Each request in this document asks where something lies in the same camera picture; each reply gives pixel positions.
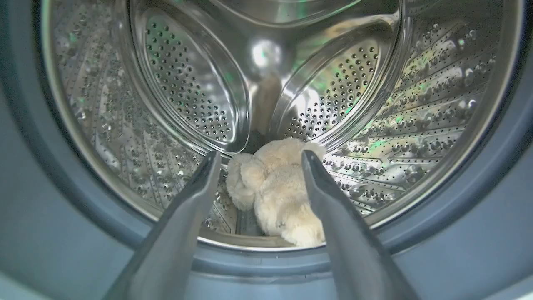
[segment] stainless steel drum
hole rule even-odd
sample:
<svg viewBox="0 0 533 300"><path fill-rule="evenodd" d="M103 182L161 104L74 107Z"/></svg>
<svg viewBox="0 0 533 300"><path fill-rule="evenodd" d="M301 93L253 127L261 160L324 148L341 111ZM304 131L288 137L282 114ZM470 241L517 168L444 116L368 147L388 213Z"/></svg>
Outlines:
<svg viewBox="0 0 533 300"><path fill-rule="evenodd" d="M42 46L88 165L157 220L208 151L296 137L373 228L438 188L500 100L485 94L502 3L456 0L45 1ZM287 250L220 176L200 239Z"/></svg>

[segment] stuffed animal's ear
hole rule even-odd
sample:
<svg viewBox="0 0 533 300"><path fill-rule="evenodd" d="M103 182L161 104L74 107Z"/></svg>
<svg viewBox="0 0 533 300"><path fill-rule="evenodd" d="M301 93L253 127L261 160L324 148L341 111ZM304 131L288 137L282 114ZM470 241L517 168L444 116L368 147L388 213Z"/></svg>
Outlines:
<svg viewBox="0 0 533 300"><path fill-rule="evenodd" d="M320 159L323 159L324 155L326 155L326 148L318 145L317 143L305 143L303 150L313 151Z"/></svg>
<svg viewBox="0 0 533 300"><path fill-rule="evenodd" d="M267 178L267 171L258 159L251 159L240 166L240 175L247 188L258 191Z"/></svg>

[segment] blue-gray plastic surface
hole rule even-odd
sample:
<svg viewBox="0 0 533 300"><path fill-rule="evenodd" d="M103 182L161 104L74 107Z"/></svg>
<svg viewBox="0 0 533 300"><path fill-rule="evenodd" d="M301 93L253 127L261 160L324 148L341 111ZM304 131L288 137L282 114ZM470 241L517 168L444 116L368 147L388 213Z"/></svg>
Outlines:
<svg viewBox="0 0 533 300"><path fill-rule="evenodd" d="M93 176L58 127L39 77L33 3L0 5L0 271L52 299L101 299L151 224ZM533 273L533 54L522 59L520 84L476 158L378 231L422 299L479 299ZM326 299L335 286L323 249L253 254L200 245L185 293Z"/></svg>

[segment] plush toy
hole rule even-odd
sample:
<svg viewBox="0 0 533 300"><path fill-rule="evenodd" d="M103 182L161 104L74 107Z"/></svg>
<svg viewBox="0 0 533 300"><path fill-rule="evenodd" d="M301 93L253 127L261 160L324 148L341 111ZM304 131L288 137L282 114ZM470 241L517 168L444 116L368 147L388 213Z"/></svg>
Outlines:
<svg viewBox="0 0 533 300"><path fill-rule="evenodd" d="M254 155L236 154L228 163L226 185L240 210L254 208L257 222L268 235L280 235L301 247L324 242L322 222L312 212L302 170L302 152L319 158L325 149L294 138L272 141Z"/></svg>

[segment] stuffed animal's leg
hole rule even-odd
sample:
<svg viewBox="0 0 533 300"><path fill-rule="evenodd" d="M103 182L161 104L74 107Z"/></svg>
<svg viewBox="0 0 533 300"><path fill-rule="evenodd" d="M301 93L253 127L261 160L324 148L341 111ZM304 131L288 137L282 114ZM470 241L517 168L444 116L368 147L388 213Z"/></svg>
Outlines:
<svg viewBox="0 0 533 300"><path fill-rule="evenodd" d="M308 201L283 206L278 215L281 237L299 247L315 247L325 241L322 222Z"/></svg>
<svg viewBox="0 0 533 300"><path fill-rule="evenodd" d="M254 206L254 191L244 185L241 176L241 166L252 158L252 154L238 153L228 163L226 187L231 201L239 210L249 210Z"/></svg>

